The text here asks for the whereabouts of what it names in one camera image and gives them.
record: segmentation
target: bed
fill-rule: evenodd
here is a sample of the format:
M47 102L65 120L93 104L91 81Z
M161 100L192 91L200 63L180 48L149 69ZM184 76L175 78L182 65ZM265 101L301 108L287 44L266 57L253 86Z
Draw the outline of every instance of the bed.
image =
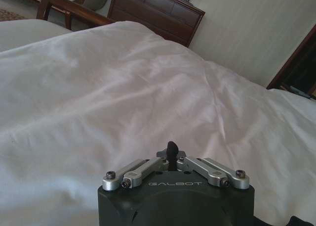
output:
M245 169L255 216L316 222L316 103L266 90L141 24L0 52L0 110L1 226L98 225L105 172L169 140Z

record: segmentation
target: screw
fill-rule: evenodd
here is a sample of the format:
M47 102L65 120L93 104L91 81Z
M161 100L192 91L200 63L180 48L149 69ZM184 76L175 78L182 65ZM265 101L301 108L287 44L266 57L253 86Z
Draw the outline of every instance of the screw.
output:
M129 188L132 185L132 183L130 182L130 179L125 179L122 181L120 185L126 189Z
M107 180L112 180L112 179L115 179L116 174L113 171L109 171L109 172L106 173L105 177L106 177Z
M236 171L236 176L239 177L239 178L246 178L246 172L244 170L237 170Z
M219 182L220 187L228 187L229 185L230 183L227 178L222 178L221 181Z

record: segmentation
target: white duvet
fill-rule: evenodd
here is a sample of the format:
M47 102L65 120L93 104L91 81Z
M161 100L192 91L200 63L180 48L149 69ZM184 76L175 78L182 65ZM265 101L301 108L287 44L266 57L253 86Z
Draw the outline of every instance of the white duvet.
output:
M313 101L132 22L0 53L1 226L97 226L105 172L169 140L246 170L257 217L316 222Z

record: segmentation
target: wall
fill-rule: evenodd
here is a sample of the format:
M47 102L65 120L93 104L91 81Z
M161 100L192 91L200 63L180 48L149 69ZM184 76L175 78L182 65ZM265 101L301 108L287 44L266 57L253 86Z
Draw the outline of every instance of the wall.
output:
M316 0L190 0L206 12L190 48L267 86L316 23Z

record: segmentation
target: metal bracket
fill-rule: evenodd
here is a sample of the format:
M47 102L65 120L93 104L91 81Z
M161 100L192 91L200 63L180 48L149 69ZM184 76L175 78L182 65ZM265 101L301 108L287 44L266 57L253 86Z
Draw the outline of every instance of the metal bracket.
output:
M117 172L113 172L112 179L108 178L107 176L104 176L103 181L102 181L102 188L104 190L116 190L117 188L119 188L125 173L138 168L139 166L143 165L145 162L146 162L145 160L137 159L134 162L123 167L122 169L118 170Z
M214 161L210 158L202 159L202 162L227 174L230 183L234 188L245 190L249 188L249 176L243 170L233 171L232 169Z
M165 158L153 158L133 171L124 174L121 186L134 188L142 184L142 180L154 171L166 171L168 162Z
M188 169L194 170L205 177L209 184L218 187L229 186L227 175L223 171L212 168L193 157L185 157L183 163Z

